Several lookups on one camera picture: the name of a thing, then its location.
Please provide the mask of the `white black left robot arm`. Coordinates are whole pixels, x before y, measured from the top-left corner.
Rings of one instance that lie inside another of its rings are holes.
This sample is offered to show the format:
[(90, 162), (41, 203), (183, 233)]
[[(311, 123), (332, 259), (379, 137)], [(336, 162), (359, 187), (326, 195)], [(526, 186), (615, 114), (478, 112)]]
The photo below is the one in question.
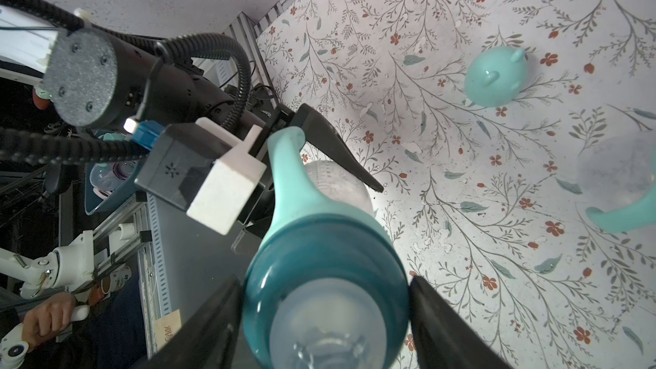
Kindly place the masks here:
[(128, 141), (71, 140), (15, 129), (1, 132), (1, 157), (24, 162), (121, 162), (151, 155), (163, 133), (206, 118), (243, 139), (261, 128), (251, 154), (287, 127), (374, 191), (383, 186), (360, 165), (334, 127), (318, 111), (279, 105), (268, 119), (249, 111), (252, 80), (248, 56), (236, 39), (195, 33), (155, 40), (115, 32), (42, 0), (2, 0), (5, 8), (42, 21), (57, 35), (43, 85), (56, 112), (71, 126), (126, 131)]

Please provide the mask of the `clear bottle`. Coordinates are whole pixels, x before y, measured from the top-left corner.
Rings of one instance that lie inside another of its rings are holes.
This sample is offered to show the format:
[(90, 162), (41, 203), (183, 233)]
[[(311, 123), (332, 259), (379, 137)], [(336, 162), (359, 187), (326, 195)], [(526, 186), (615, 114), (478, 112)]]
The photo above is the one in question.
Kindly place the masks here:
[(309, 179), (324, 195), (374, 216), (372, 199), (365, 184), (336, 162), (314, 161), (304, 167)]
[(609, 138), (584, 151), (577, 183), (586, 202), (605, 212), (626, 208), (655, 186), (655, 132)]

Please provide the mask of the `mint cap with handle ring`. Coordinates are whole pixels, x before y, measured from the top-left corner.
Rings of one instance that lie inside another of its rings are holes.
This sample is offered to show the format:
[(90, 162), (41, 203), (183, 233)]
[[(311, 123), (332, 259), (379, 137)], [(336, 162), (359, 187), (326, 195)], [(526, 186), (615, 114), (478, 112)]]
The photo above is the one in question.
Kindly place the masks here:
[(468, 68), (464, 94), (475, 105), (502, 107), (520, 94), (528, 76), (524, 49), (494, 47), (484, 51)]

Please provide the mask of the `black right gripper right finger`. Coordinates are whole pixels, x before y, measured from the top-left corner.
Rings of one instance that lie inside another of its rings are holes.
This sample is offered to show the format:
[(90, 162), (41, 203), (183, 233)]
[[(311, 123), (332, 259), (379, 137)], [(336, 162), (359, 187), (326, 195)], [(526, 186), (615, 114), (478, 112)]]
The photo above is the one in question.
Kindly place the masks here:
[(409, 293), (410, 323), (419, 368), (510, 369), (426, 279), (414, 277)]

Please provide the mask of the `person hand outside cell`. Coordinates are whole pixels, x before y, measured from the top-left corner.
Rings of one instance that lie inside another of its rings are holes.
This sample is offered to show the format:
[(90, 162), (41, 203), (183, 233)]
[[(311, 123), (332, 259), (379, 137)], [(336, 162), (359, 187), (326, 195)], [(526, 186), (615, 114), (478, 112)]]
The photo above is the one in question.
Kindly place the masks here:
[(22, 322), (22, 340), (28, 344), (28, 351), (51, 341), (65, 330), (75, 307), (75, 297), (60, 292), (29, 311)]

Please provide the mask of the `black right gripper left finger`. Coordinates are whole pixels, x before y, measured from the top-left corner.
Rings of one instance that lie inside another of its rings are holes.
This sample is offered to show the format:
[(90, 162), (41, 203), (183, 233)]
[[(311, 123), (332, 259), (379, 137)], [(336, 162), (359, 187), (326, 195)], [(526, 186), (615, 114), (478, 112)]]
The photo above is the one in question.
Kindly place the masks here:
[(196, 311), (143, 369), (230, 368), (242, 317), (244, 289), (232, 276)]

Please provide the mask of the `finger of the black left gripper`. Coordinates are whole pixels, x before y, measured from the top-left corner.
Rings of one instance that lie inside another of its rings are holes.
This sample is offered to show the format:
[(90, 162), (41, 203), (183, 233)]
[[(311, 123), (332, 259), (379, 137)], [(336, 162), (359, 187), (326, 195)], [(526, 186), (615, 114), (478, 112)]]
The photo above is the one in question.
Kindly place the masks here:
[(384, 186), (358, 162), (335, 127), (317, 110), (302, 104), (292, 115), (290, 126), (301, 128), (307, 143), (316, 147), (370, 189), (378, 193), (384, 191)]

